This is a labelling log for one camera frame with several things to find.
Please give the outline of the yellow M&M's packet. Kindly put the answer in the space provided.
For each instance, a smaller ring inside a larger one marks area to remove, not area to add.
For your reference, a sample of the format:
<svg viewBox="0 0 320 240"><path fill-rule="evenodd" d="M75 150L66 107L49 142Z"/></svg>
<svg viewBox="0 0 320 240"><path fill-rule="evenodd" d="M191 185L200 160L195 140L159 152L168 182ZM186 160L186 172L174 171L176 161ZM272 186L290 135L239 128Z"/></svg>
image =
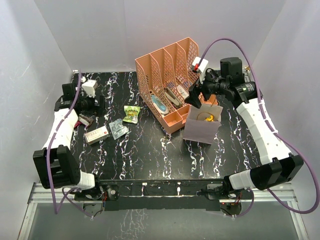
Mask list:
<svg viewBox="0 0 320 240"><path fill-rule="evenodd" d="M205 122L214 122L216 120L214 115L210 115L204 119Z"/></svg>

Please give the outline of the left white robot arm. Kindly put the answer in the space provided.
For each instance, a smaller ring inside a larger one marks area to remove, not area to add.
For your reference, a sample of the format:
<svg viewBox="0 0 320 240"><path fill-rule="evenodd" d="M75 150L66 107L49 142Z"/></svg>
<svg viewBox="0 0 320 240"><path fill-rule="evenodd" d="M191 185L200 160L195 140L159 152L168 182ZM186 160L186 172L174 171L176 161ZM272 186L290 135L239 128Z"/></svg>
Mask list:
<svg viewBox="0 0 320 240"><path fill-rule="evenodd" d="M81 114L88 112L99 116L105 109L104 97L96 95L97 86L96 80L87 80L77 93L74 83L62 85L63 94L55 102L49 137L42 149L33 153L33 161L45 189L78 188L92 200L103 195L104 188L97 175L81 171L78 160L71 153L73 131Z"/></svg>

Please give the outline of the lilac paper bag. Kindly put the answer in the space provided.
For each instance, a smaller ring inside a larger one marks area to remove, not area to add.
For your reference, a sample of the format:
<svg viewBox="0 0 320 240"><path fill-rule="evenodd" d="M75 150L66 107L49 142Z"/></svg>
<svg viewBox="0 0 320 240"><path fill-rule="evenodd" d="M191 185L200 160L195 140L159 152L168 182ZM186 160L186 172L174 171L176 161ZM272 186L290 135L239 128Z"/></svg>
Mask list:
<svg viewBox="0 0 320 240"><path fill-rule="evenodd" d="M221 125L223 107L203 103L201 108L191 106L186 118L183 139L212 145ZM204 121L210 115L215 116L214 122Z"/></svg>

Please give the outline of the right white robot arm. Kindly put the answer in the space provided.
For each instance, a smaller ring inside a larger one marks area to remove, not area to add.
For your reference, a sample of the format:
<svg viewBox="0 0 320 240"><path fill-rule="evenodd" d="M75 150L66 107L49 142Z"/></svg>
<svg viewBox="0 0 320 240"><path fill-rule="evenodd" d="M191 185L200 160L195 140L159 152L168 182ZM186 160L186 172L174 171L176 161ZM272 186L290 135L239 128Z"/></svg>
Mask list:
<svg viewBox="0 0 320 240"><path fill-rule="evenodd" d="M200 115L218 117L222 109L211 106L213 95L222 95L230 101L244 120L257 146L261 166L225 176L222 185L210 191L233 199L243 189L266 190L290 182L304 165L300 155L294 155L276 134L269 118L265 102L254 81L246 81L242 61L238 57L227 57L220 61L220 74L208 68L208 60L196 57L191 65L199 77L190 86L184 100L190 105L185 125L185 139L210 144L212 126Z"/></svg>

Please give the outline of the green sour candy bag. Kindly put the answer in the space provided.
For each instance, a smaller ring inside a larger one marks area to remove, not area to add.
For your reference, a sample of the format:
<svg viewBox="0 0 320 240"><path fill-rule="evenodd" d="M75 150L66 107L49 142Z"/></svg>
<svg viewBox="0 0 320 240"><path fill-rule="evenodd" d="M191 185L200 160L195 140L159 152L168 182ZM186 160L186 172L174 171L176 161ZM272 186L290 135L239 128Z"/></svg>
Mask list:
<svg viewBox="0 0 320 240"><path fill-rule="evenodd" d="M124 106L125 117L123 118L123 121L126 123L137 124L140 109L141 109L140 106L125 105Z"/></svg>

